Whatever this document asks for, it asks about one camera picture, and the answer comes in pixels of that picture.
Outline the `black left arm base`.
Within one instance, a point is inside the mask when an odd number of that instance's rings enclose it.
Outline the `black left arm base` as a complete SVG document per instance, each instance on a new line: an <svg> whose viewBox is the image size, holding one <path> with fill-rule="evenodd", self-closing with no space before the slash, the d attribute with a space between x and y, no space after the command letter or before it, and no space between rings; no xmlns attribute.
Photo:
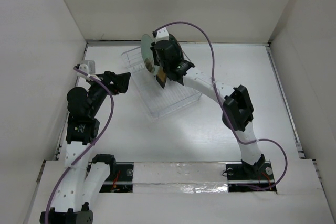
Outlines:
<svg viewBox="0 0 336 224"><path fill-rule="evenodd" d="M110 175L103 183L100 193L133 192L134 163L119 162L115 175Z"/></svg>

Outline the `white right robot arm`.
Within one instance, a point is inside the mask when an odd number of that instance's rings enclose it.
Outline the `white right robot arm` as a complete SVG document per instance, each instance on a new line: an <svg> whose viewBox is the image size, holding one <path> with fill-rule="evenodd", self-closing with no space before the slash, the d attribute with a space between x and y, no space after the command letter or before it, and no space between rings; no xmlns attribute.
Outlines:
<svg viewBox="0 0 336 224"><path fill-rule="evenodd" d="M245 86L236 88L216 83L212 77L184 59L177 42L161 40L151 43L154 63L159 65L169 80L195 89L217 102L223 109L222 121L233 131L241 151L243 174L255 178L261 173L265 157L258 147L253 129L253 105Z"/></svg>

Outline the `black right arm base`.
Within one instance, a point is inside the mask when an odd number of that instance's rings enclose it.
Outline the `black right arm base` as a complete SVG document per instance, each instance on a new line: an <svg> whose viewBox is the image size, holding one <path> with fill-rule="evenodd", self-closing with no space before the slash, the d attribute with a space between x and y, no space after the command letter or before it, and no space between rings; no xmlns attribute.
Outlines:
<svg viewBox="0 0 336 224"><path fill-rule="evenodd" d="M240 162L226 163L222 176L227 179L228 191L230 193L253 191L277 192L277 188L274 186L275 178L270 161L266 161L261 169L252 175L248 175L243 170L243 165Z"/></svg>

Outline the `yellow square black-rimmed plate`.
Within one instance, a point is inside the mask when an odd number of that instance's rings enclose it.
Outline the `yellow square black-rimmed plate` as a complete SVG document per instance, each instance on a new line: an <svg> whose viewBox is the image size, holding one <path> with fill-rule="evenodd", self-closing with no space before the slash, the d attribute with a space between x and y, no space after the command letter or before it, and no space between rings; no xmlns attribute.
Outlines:
<svg viewBox="0 0 336 224"><path fill-rule="evenodd" d="M159 67L155 79L158 84L164 89L166 85L167 75L161 67Z"/></svg>

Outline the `light green glass plate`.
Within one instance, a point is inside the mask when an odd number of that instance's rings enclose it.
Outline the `light green glass plate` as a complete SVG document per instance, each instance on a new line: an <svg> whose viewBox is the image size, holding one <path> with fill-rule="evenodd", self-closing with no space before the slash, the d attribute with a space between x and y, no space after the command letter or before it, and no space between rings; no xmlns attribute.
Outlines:
<svg viewBox="0 0 336 224"><path fill-rule="evenodd" d="M144 34L141 37L141 56L147 71L156 76L159 67L154 63L153 52L151 50L153 42L153 39L148 34Z"/></svg>

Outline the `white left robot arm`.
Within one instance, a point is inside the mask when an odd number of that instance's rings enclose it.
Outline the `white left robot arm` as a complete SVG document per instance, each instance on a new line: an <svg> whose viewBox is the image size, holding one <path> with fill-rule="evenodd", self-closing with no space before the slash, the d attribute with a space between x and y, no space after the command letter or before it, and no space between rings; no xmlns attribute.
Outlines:
<svg viewBox="0 0 336 224"><path fill-rule="evenodd" d="M96 115L106 97L126 93L131 74L85 74L90 87L74 87L67 93L68 121L65 171L56 182L40 223L92 223L92 205L106 180L118 176L112 154L91 152L107 127L99 129Z"/></svg>

